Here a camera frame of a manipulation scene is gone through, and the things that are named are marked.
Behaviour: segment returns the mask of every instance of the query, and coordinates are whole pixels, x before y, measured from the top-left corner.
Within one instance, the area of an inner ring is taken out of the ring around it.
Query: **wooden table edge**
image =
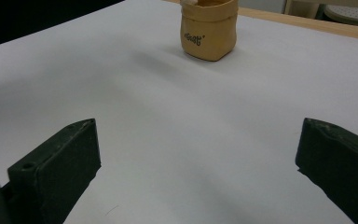
[[[164,1],[179,3],[179,0],[164,0]],[[276,21],[279,23],[327,32],[330,34],[344,35],[344,36],[358,38],[358,26],[336,23],[331,21],[317,21],[317,20],[312,20],[302,17],[250,9],[246,7],[240,7],[238,10],[238,14],[250,18],[256,18],[265,21]]]

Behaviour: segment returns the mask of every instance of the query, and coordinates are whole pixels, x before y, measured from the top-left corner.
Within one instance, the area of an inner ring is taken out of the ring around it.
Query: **white tabletop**
[[[127,0],[0,45],[0,184],[96,118],[103,167],[65,223],[351,223],[295,156],[303,118],[358,133],[358,39],[239,17],[210,63],[180,9]]]

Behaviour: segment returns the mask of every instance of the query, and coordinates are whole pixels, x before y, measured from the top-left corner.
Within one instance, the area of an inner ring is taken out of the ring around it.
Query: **yellow paper bag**
[[[186,53],[218,61],[237,42],[238,0],[181,1],[181,42]]]

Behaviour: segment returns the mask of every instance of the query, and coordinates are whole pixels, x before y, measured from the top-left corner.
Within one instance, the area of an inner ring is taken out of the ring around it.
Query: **printed logo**
[[[200,46],[200,45],[201,45],[201,40],[202,40],[203,38],[205,38],[205,35],[200,36],[200,35],[191,35],[191,34],[187,33],[187,34],[185,34],[185,38],[186,38],[188,41],[193,42],[193,43],[196,44],[197,46]]]

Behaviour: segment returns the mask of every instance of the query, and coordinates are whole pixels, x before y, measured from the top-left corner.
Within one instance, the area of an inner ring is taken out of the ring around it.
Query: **white table surface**
[[[358,133],[358,39],[239,17],[210,63],[180,9],[127,0],[0,45],[0,184],[96,118],[103,167],[65,223],[351,223],[295,156],[303,118]]]

